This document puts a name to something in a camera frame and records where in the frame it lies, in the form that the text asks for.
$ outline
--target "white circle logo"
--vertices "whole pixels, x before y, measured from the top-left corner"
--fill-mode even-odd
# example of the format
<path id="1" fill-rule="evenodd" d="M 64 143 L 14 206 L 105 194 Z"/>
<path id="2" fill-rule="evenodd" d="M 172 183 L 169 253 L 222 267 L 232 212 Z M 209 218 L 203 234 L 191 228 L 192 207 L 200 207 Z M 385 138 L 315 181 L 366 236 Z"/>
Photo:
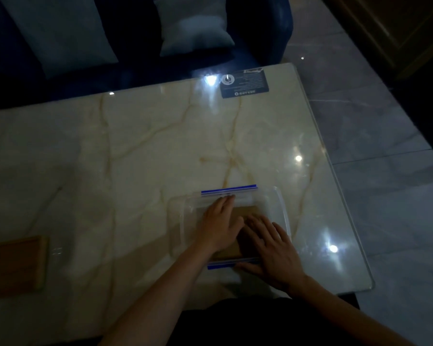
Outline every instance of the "white circle logo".
<path id="1" fill-rule="evenodd" d="M 234 76 L 226 74 L 221 77 L 221 83 L 224 85 L 231 85 L 234 82 Z"/>

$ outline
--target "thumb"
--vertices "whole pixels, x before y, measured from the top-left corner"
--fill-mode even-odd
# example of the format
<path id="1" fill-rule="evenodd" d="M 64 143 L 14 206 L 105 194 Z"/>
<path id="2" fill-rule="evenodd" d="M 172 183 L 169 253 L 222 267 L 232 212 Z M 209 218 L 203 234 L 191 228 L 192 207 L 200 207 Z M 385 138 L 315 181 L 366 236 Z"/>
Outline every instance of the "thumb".
<path id="1" fill-rule="evenodd" d="M 235 268 L 242 269 L 243 271 L 254 274 L 258 277 L 263 277 L 263 270 L 261 269 L 261 266 L 254 265 L 253 263 L 238 262 Z"/>
<path id="2" fill-rule="evenodd" d="M 241 229 L 244 226 L 244 218 L 242 216 L 239 216 L 236 221 L 233 223 L 233 225 L 229 228 L 229 231 L 232 232 L 235 236 L 239 234 Z"/>

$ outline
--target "glossy table surface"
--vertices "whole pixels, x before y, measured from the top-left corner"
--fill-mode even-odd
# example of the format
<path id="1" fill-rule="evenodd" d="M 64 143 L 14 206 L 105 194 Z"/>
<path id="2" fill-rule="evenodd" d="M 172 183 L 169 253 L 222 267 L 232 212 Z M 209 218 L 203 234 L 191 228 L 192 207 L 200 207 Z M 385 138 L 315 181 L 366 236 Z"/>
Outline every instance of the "glossy table surface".
<path id="1" fill-rule="evenodd" d="M 44 289 L 0 299 L 0 345 L 103 333 L 173 263 L 179 199 L 201 190 L 277 186 L 306 273 L 372 287 L 296 70 L 265 73 L 269 92 L 229 99 L 202 78 L 0 111 L 0 241 L 50 238 Z M 282 296 L 205 269 L 186 307 L 254 293 Z"/>

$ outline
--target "clear plastic box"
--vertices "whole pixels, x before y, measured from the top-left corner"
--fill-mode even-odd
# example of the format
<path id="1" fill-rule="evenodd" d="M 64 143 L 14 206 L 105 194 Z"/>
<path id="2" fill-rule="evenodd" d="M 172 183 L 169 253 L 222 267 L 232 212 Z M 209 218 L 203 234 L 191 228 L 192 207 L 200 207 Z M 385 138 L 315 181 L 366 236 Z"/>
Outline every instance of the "clear plastic box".
<path id="1" fill-rule="evenodd" d="M 290 225 L 284 200 L 277 187 L 258 188 L 256 185 L 202 191 L 186 197 L 180 216 L 180 242 L 184 251 L 194 240 L 197 224 L 204 211 L 219 197 L 236 195 L 234 206 L 256 206 L 270 221 L 282 226 L 290 236 Z M 253 258 L 241 258 L 225 261 L 212 261 L 208 269 L 232 267 L 240 261 L 257 261 Z"/>

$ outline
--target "table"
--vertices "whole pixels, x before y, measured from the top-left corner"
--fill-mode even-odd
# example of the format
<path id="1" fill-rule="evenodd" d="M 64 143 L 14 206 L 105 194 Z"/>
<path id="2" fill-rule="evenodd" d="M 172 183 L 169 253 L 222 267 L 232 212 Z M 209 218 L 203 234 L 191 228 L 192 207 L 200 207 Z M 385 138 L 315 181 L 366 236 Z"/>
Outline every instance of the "table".
<path id="1" fill-rule="evenodd" d="M 203 78 L 0 111 L 0 241 L 50 237 L 46 285 L 0 300 L 0 345 L 101 334 L 174 261 L 179 199 L 277 186 L 305 271 L 334 293 L 372 278 L 298 74 L 222 99 Z M 186 305 L 280 295 L 204 270 Z"/>

